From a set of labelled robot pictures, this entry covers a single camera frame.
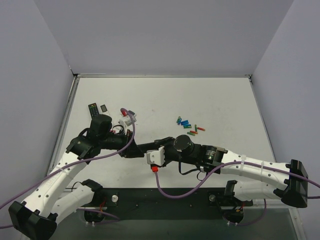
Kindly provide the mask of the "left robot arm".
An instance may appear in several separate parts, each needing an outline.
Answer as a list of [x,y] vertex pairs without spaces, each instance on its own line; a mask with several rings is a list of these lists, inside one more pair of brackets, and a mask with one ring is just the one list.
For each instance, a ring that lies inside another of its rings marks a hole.
[[90,126],[73,138],[51,173],[33,187],[33,192],[22,202],[14,201],[9,209],[13,227],[31,240],[48,240],[58,224],[78,208],[90,204],[96,206],[103,199],[103,187],[87,179],[71,193],[61,197],[69,183],[93,160],[99,159],[102,150],[129,156],[136,147],[135,132],[129,130],[136,122],[128,111],[119,122],[122,128],[112,131],[112,118],[98,114]]

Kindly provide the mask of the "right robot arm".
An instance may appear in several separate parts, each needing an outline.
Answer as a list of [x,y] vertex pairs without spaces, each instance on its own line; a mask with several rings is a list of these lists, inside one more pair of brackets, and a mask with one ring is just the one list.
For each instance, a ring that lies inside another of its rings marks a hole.
[[225,148],[192,142],[188,135],[167,137],[147,143],[142,151],[147,163],[165,167],[171,162],[194,165],[210,174],[244,177],[228,180],[224,195],[241,202],[253,199],[275,199],[295,207],[308,206],[308,174],[299,160],[289,163],[269,162],[236,154]]

